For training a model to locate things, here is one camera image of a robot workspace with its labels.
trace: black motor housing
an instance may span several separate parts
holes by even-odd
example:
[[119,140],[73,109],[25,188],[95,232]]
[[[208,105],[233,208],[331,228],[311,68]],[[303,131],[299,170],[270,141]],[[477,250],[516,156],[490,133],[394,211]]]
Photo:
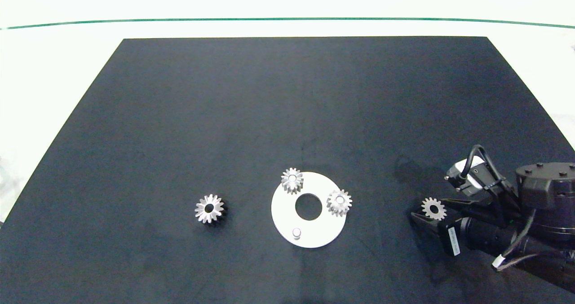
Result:
[[515,173],[524,216],[536,208],[530,234],[575,241],[575,163],[536,163]]

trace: gear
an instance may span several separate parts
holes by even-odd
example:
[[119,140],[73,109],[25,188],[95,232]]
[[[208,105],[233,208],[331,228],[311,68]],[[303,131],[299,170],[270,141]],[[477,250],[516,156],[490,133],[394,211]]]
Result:
[[[437,208],[436,211],[432,210],[431,207],[435,206]],[[423,208],[423,213],[425,216],[432,218],[434,220],[443,220],[447,216],[447,211],[445,210],[445,206],[441,204],[441,201],[433,198],[426,198],[422,203],[421,207]]]
[[295,194],[299,192],[304,185],[304,175],[295,168],[286,169],[282,175],[283,190]]
[[195,216],[203,224],[211,224],[212,221],[215,223],[218,217],[224,214],[224,202],[217,195],[204,196],[195,205],[197,205]]
[[343,189],[333,191],[329,194],[329,198],[327,199],[327,207],[336,216],[343,216],[344,214],[349,211],[351,207],[351,196],[349,196],[348,192],[345,192]]

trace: center hole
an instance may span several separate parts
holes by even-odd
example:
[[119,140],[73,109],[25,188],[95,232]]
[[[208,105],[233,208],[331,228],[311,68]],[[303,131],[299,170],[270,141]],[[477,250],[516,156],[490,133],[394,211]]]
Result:
[[304,220],[314,220],[322,213],[322,202],[314,194],[302,194],[296,200],[296,212]]

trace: cable connector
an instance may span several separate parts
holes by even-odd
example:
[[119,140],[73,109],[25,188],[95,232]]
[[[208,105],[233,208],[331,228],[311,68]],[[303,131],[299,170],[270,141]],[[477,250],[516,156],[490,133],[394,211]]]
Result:
[[491,266],[493,266],[494,269],[498,269],[499,266],[501,266],[501,264],[503,263],[503,261],[505,261],[505,257],[503,257],[502,255],[499,255],[499,256],[497,256],[497,258],[495,258],[493,263],[491,263]]

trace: black cable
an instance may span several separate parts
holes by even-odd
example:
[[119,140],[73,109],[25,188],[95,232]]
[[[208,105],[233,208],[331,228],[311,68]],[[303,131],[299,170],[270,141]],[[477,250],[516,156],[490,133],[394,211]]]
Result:
[[515,194],[515,192],[513,192],[511,187],[508,186],[505,182],[503,182],[503,178],[502,178],[501,174],[499,174],[499,171],[497,171],[497,168],[493,164],[493,161],[491,161],[491,158],[489,157],[489,155],[485,151],[485,148],[483,148],[482,145],[474,145],[472,147],[471,151],[469,152],[468,158],[465,161],[465,166],[464,166],[463,170],[461,171],[461,173],[458,175],[458,180],[460,181],[460,183],[463,184],[467,180],[467,175],[469,174],[469,171],[471,170],[471,166],[473,163],[473,156],[475,156],[475,154],[477,152],[480,153],[483,161],[485,161],[487,163],[487,169],[489,169],[489,171],[491,171],[491,174],[493,174],[493,177],[495,178],[495,180],[500,181],[500,184],[503,187],[503,189],[505,191],[507,191],[510,195],[517,197],[517,195]]
[[491,172],[495,176],[495,179],[497,179],[497,180],[501,179],[501,175],[499,174],[499,172],[497,171],[497,169],[493,165],[493,161],[491,161],[491,158],[489,158],[489,155],[487,155],[487,152],[485,151],[485,148],[483,148],[482,145],[474,145],[471,148],[471,151],[469,152],[467,161],[465,162],[464,169],[460,173],[460,178],[462,178],[464,180],[467,179],[467,175],[469,174],[469,171],[471,170],[471,165],[473,163],[473,156],[475,156],[475,154],[477,152],[480,153],[483,160],[487,163],[487,165],[489,165],[489,169],[491,169]]

